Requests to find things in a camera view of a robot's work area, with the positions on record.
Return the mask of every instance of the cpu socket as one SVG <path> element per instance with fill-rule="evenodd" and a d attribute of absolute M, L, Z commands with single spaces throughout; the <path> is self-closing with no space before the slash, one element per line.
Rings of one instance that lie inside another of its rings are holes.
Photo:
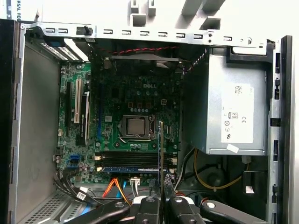
<path fill-rule="evenodd" d="M 118 125 L 122 138 L 153 139 L 155 116 L 124 115 Z"/>

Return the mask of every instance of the vent grille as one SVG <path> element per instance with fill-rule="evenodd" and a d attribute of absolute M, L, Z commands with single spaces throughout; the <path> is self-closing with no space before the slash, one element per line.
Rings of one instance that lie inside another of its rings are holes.
<path fill-rule="evenodd" d="M 37 210 L 24 224 L 36 224 L 49 218 L 65 200 L 63 193 L 56 193 L 46 204 Z"/>
<path fill-rule="evenodd" d="M 80 205 L 76 205 L 76 207 L 73 209 L 73 211 L 70 213 L 70 215 L 67 217 L 67 219 L 73 218 L 75 213 L 78 211 Z"/>
<path fill-rule="evenodd" d="M 57 51 L 54 47 L 50 47 L 46 43 L 41 43 L 41 45 L 46 48 L 49 52 L 60 58 L 61 60 L 68 60 L 67 57 L 63 56 L 59 51 Z"/>
<path fill-rule="evenodd" d="M 52 47 L 46 43 L 41 43 L 41 46 L 49 51 L 57 58 L 64 61 L 80 61 L 79 56 L 68 47 Z"/>

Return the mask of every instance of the blue cable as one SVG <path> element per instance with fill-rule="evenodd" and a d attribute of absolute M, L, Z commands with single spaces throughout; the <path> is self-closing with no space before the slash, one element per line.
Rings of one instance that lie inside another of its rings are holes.
<path fill-rule="evenodd" d="M 83 210 L 83 212 L 81 213 L 81 215 L 84 215 L 85 213 L 88 213 L 89 210 L 90 210 L 90 207 L 87 205 L 87 206 L 85 207 L 85 209 Z"/>
<path fill-rule="evenodd" d="M 125 181 L 125 182 L 123 183 L 122 188 L 125 189 L 126 185 L 127 185 L 127 182 Z M 121 192 L 120 192 L 120 191 L 117 192 L 116 197 L 121 197 Z"/>

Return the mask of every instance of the motherboard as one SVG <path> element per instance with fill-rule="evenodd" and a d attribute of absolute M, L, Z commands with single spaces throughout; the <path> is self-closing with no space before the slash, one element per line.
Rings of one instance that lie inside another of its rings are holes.
<path fill-rule="evenodd" d="M 161 145 L 165 171 L 176 168 L 180 105 L 180 73 L 149 76 L 91 63 L 63 64 L 57 172 L 78 168 L 73 183 L 138 176 L 141 185 L 148 184 L 157 176 Z"/>

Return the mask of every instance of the power connector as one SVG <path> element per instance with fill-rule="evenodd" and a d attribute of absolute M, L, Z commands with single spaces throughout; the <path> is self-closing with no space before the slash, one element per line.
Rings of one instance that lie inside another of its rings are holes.
<path fill-rule="evenodd" d="M 138 177 L 131 177 L 131 179 L 130 179 L 130 185 L 135 184 L 135 182 L 139 186 L 140 185 L 140 178 L 138 178 Z"/>

